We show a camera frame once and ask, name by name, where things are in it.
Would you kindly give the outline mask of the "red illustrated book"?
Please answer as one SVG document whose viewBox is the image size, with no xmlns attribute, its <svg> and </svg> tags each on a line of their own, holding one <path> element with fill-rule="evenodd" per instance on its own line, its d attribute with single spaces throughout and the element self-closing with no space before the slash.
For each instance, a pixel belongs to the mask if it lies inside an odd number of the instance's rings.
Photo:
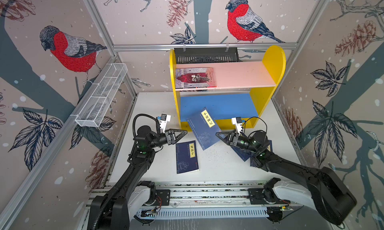
<svg viewBox="0 0 384 230">
<path fill-rule="evenodd" d="M 215 73 L 211 67 L 176 69 L 176 89 L 210 88 L 216 86 Z"/>
</svg>

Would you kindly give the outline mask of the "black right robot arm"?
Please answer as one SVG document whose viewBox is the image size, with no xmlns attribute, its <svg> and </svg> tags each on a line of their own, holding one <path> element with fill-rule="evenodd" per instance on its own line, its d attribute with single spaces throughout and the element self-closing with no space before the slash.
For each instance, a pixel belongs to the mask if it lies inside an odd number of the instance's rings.
<svg viewBox="0 0 384 230">
<path fill-rule="evenodd" d="M 235 131 L 217 132 L 216 136 L 231 147 L 250 153 L 257 168 L 278 174 L 295 187 L 275 183 L 272 191 L 279 200 L 290 200 L 316 210 L 325 220 L 340 225 L 357 205 L 357 200 L 336 173 L 328 168 L 308 167 L 286 160 L 271 152 L 263 130 L 247 137 Z"/>
</svg>

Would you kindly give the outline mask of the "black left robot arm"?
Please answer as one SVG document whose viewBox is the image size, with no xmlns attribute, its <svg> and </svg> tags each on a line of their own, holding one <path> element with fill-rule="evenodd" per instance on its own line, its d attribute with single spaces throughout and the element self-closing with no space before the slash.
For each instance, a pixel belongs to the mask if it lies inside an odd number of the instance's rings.
<svg viewBox="0 0 384 230">
<path fill-rule="evenodd" d="M 133 147 L 129 154 L 127 170 L 118 182 L 104 195 L 94 198 L 90 208 L 89 230 L 127 230 L 137 211 L 144 204 L 156 201 L 156 186 L 142 181 L 142 176 L 154 162 L 156 147 L 175 145 L 186 130 L 166 129 L 170 116 L 155 118 L 138 114 L 133 119 Z"/>
</svg>

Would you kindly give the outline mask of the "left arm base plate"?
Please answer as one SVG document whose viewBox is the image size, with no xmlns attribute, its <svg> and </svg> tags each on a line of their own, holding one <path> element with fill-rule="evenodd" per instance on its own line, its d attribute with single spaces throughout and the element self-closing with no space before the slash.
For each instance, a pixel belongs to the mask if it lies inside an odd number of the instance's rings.
<svg viewBox="0 0 384 230">
<path fill-rule="evenodd" d="M 148 207 L 159 207 L 159 206 L 169 206 L 171 198 L 170 190 L 156 190 L 156 196 L 153 200 L 149 200 L 147 203 L 144 203 L 143 206 Z"/>
</svg>

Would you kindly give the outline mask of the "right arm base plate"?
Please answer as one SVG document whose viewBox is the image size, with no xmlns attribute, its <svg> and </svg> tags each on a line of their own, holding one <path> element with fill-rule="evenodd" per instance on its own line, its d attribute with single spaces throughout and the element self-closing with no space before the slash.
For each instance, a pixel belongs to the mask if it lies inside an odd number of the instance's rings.
<svg viewBox="0 0 384 230">
<path fill-rule="evenodd" d="M 270 189 L 248 189 L 251 205 L 288 205 L 290 201 L 283 201 Z"/>
</svg>

